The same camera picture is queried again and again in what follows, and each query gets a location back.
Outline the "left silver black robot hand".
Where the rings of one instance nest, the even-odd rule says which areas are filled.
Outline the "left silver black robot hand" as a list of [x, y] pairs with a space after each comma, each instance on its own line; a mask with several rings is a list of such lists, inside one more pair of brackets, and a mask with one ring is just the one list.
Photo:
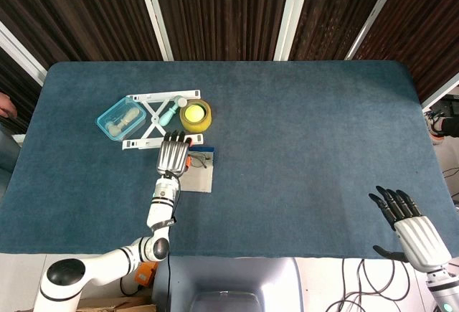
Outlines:
[[187, 169], [191, 138], [184, 131], [167, 132], [158, 152], [156, 170], [160, 175], [180, 177]]

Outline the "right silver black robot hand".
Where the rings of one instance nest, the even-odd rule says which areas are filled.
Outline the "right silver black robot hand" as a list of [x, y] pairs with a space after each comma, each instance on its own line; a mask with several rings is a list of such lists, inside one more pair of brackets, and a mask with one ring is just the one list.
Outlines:
[[393, 252], [375, 245], [376, 253], [388, 260], [409, 263], [423, 273], [435, 272], [450, 262], [452, 255], [439, 232], [410, 195], [382, 186], [376, 190], [378, 195], [370, 193], [369, 198], [378, 206], [402, 246], [401, 252]]

